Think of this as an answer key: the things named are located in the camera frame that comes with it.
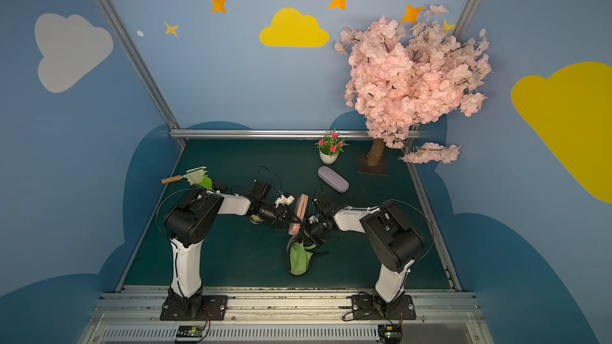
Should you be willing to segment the grey green microfibre cloth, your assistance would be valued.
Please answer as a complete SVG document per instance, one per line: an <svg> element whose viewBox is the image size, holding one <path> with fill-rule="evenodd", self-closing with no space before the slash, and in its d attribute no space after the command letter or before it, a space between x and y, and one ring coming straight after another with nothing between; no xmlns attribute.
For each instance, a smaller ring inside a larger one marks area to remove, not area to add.
<svg viewBox="0 0 612 344"><path fill-rule="evenodd" d="M327 251L317 251L317 245L305 245L304 242L292 239L287 245L289 272L292 276L302 276L309 270L314 256L328 255Z"/></svg>

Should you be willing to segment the pink eyeglass case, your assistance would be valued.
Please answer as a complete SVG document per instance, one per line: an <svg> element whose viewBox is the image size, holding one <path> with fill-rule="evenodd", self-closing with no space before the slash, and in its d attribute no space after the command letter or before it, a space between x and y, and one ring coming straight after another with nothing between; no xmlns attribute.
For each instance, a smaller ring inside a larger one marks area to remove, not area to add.
<svg viewBox="0 0 612 344"><path fill-rule="evenodd" d="M306 210L308 208L309 196L307 194L301 194L296 201L296 207L294 213L296 215L296 222L292 223L289 227L288 234L292 237L296 236L301 229L301 222L304 220Z"/></svg>

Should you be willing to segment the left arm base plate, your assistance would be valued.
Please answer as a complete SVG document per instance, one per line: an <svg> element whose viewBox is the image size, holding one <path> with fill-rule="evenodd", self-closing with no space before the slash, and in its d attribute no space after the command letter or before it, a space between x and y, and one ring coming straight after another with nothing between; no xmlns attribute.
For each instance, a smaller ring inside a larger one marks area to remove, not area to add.
<svg viewBox="0 0 612 344"><path fill-rule="evenodd" d="M228 296L203 296L194 294L183 298L178 294L167 296L162 306L161 321L223 321L226 314Z"/></svg>

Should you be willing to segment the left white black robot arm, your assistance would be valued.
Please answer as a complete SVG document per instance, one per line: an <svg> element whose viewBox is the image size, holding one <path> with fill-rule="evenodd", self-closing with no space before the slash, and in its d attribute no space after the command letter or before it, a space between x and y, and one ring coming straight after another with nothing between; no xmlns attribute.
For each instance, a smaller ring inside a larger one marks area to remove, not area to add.
<svg viewBox="0 0 612 344"><path fill-rule="evenodd" d="M164 218L173 259L173 278L167 297L172 307L194 315L194 309L201 305L202 242L218 215L257 217L288 226L301 224L305 208L294 212L290 206L299 205L299 202L285 195L269 203L269 190L269 184L256 180L245 195L223 194L198 184L178 192L180 199Z"/></svg>

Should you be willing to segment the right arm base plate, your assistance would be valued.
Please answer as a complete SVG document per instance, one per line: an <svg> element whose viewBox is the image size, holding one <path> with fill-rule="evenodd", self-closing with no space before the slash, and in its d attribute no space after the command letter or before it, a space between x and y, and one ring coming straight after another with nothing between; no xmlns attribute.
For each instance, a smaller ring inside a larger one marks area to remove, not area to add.
<svg viewBox="0 0 612 344"><path fill-rule="evenodd" d="M411 296L403 293L392 302L380 296L360 292L351 296L353 319L416 320L416 309Z"/></svg>

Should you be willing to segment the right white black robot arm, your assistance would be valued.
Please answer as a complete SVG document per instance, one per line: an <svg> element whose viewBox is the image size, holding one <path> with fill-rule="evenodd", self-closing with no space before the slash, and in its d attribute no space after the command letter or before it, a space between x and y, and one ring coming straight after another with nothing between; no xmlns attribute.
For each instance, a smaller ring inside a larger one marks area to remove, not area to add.
<svg viewBox="0 0 612 344"><path fill-rule="evenodd" d="M331 231L363 233L381 268L373 293L380 308L392 308L405 295L411 267L429 252L422 235L400 209L400 200L387 200L373 207L337 205L322 194L312 201L314 215L305 218L288 245L290 272L301 276L309 268L314 248L325 243Z"/></svg>

